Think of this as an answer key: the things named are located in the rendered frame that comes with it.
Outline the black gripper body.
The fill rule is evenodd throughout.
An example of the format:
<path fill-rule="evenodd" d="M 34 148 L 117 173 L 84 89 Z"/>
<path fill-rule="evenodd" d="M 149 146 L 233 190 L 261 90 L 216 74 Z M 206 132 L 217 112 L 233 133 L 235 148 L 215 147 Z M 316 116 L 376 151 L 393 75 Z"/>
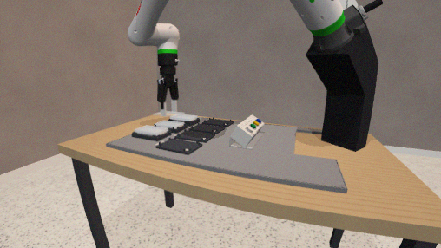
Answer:
<path fill-rule="evenodd" d="M 176 74 L 176 67 L 160 67 L 160 75 L 161 78 L 164 80 L 164 86 L 167 86 L 168 79 L 174 78 L 174 75 Z"/>

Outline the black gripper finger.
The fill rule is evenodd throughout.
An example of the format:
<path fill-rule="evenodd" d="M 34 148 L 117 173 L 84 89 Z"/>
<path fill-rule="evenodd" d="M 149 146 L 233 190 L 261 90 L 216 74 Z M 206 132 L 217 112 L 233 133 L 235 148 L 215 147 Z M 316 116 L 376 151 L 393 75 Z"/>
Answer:
<path fill-rule="evenodd" d="M 169 83 L 170 83 L 170 79 L 168 79 L 168 84 L 167 86 L 164 86 L 164 80 L 163 78 L 160 80 L 157 80 L 158 83 L 158 91 L 157 91 L 157 101 L 161 103 L 161 116 L 167 116 L 167 111 L 166 111 L 166 97 L 167 97 L 167 91 L 169 88 Z M 164 87 L 164 90 L 163 90 Z M 160 99 L 159 99 L 160 98 Z"/>
<path fill-rule="evenodd" d="M 172 86 L 169 86 L 169 92 L 171 95 L 171 107 L 172 107 L 172 112 L 177 112 L 177 102 L 176 100 L 178 100 L 179 98 L 179 93 L 178 93 L 178 79 L 171 79 L 172 82 Z"/>

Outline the grey button panel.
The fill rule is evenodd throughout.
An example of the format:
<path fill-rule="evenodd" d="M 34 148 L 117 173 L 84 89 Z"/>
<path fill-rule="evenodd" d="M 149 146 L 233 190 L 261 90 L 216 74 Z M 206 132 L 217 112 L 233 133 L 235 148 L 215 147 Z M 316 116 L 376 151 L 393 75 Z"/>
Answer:
<path fill-rule="evenodd" d="M 260 128 L 263 127 L 264 124 L 265 124 L 264 122 L 262 122 L 255 116 L 253 115 L 249 116 L 242 123 L 236 126 L 235 130 L 230 135 L 229 146 L 253 149 L 253 147 L 259 141 L 261 136 L 264 134 L 264 133 L 257 133 L 260 130 Z M 256 136 L 253 138 L 255 134 Z M 249 141 L 250 143 L 248 144 Z"/>

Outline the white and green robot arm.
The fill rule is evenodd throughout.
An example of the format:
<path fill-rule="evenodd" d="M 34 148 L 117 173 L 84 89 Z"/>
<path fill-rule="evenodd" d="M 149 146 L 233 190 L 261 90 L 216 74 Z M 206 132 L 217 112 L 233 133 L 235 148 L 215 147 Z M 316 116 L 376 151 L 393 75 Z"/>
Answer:
<path fill-rule="evenodd" d="M 158 23 L 169 0 L 141 0 L 128 28 L 128 39 L 136 46 L 156 46 L 158 66 L 178 65 L 178 29 L 169 23 Z M 355 33 L 366 31 L 366 13 L 383 4 L 375 0 L 365 7 L 353 5 L 343 10 L 339 0 L 290 0 L 305 26 L 313 34 L 318 51 L 331 52 L 347 45 Z M 361 16 L 362 15 L 362 16 Z M 157 24 L 157 25 L 156 25 Z"/>

